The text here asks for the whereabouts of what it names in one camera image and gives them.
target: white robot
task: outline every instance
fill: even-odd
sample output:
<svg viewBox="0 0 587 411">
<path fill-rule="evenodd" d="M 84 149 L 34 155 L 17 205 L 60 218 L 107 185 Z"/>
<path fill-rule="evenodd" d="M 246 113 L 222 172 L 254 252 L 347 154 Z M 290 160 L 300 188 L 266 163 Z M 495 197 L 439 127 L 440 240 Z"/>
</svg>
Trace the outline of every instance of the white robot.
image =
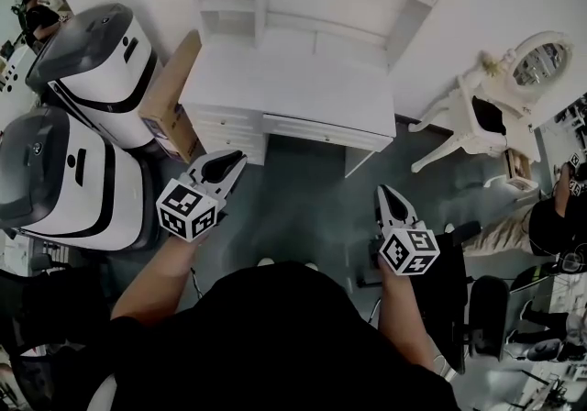
<svg viewBox="0 0 587 411">
<path fill-rule="evenodd" d="M 397 275 L 424 274 L 440 254 L 432 230 L 393 188 L 382 184 L 375 194 L 377 224 L 384 238 L 379 253 Z"/>
<path fill-rule="evenodd" d="M 159 223 L 186 241 L 201 237 L 224 214 L 226 198 L 247 164 L 242 151 L 221 150 L 204 155 L 169 181 L 157 200 Z"/>
</svg>

